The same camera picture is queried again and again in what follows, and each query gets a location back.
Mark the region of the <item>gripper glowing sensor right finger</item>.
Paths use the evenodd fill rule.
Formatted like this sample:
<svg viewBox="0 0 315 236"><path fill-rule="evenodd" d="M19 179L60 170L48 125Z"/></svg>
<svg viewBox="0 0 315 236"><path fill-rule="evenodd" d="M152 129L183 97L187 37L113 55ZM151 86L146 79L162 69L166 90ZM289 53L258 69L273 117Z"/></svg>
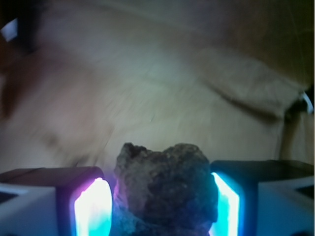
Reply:
<svg viewBox="0 0 315 236"><path fill-rule="evenodd" d="M315 168L300 161L214 161L212 236L313 236Z"/></svg>

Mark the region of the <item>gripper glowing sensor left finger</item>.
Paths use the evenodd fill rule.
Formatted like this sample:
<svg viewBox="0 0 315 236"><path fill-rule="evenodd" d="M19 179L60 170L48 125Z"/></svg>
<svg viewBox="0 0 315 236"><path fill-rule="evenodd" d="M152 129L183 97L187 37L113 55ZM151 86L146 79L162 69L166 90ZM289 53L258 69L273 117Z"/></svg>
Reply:
<svg viewBox="0 0 315 236"><path fill-rule="evenodd" d="M99 167L26 168L0 175L2 236L108 236L112 206Z"/></svg>

